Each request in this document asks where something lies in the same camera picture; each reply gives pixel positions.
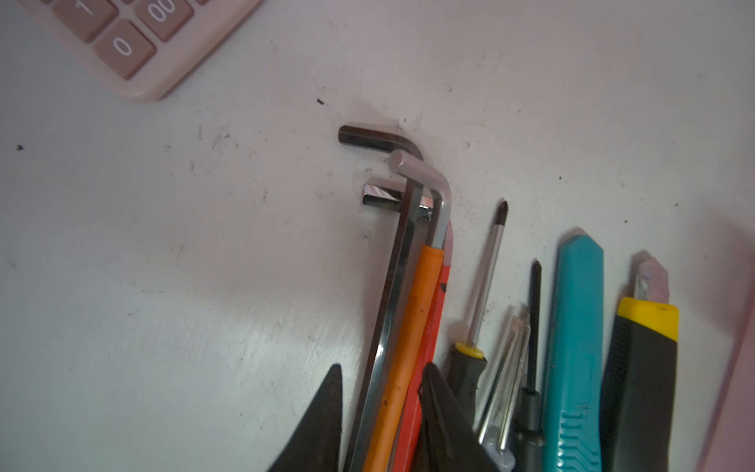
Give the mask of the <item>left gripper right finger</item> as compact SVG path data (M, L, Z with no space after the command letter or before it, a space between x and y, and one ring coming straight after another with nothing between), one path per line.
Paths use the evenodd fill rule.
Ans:
M423 370L420 437L413 471L497 471L435 364Z

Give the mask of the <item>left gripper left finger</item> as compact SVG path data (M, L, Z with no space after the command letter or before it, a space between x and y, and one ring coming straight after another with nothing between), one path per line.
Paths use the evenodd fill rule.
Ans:
M269 471L338 471L342 414L342 369L333 364Z

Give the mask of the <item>orange sleeve hex key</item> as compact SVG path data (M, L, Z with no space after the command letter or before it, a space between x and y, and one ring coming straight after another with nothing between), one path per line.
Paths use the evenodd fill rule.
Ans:
M389 466L403 405L444 262L444 242L452 202L446 177L407 151L393 151L389 156L389 169L415 184L430 189L434 206L426 244L421 249L395 354L390 364L389 377L377 413L376 426L363 467L365 471L385 471Z

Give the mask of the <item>red sleeve hex key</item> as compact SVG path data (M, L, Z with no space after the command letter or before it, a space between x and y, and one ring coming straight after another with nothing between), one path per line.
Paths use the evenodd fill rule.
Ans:
M363 201L366 206L383 208L391 212L399 212L403 201L404 191L398 182L383 178L371 178L363 188ZM423 370L432 362L435 356L438 332L442 321L442 311L446 300L446 289L450 275L453 255L453 227L449 223L444 241L444 262L440 275L436 281L436 289L423 337L421 339L418 358L415 362L412 380L404 403L401 423L396 435L389 471L410 471L416 446L420 438L422 426L422 408L419 389L422 383Z

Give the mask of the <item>pink plastic tool box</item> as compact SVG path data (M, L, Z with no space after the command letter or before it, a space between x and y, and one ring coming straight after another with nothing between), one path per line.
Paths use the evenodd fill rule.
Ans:
M708 429L698 471L754 469L754 298L737 326L735 344Z

